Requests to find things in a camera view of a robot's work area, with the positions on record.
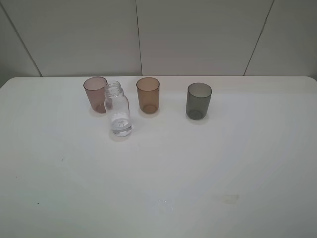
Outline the orange translucent plastic cup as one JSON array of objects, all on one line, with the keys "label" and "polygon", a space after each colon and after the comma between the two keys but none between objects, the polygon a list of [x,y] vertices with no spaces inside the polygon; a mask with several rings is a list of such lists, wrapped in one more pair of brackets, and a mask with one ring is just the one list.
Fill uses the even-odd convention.
[{"label": "orange translucent plastic cup", "polygon": [[136,83],[139,107],[147,114],[153,114],[159,109],[160,82],[153,77],[141,78]]}]

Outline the pink translucent plastic cup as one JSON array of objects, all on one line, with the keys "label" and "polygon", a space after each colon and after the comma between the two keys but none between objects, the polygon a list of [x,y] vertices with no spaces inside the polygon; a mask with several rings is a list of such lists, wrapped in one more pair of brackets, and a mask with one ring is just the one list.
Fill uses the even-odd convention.
[{"label": "pink translucent plastic cup", "polygon": [[92,77],[83,84],[92,109],[98,113],[106,112],[104,106],[106,83],[107,80],[103,77]]}]

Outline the grey translucent plastic cup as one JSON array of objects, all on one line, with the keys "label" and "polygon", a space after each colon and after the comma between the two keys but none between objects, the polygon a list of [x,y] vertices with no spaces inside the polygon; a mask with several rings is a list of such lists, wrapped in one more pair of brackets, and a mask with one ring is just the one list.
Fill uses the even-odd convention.
[{"label": "grey translucent plastic cup", "polygon": [[186,115],[192,120],[203,119],[208,111],[212,88],[204,83],[192,83],[187,88]]}]

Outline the clear plastic water bottle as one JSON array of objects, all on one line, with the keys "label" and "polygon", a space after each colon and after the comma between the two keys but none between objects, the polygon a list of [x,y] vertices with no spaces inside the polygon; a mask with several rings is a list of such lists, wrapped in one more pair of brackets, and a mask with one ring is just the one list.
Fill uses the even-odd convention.
[{"label": "clear plastic water bottle", "polygon": [[132,131],[129,101],[118,81],[108,81],[105,85],[104,106],[112,133],[126,137]]}]

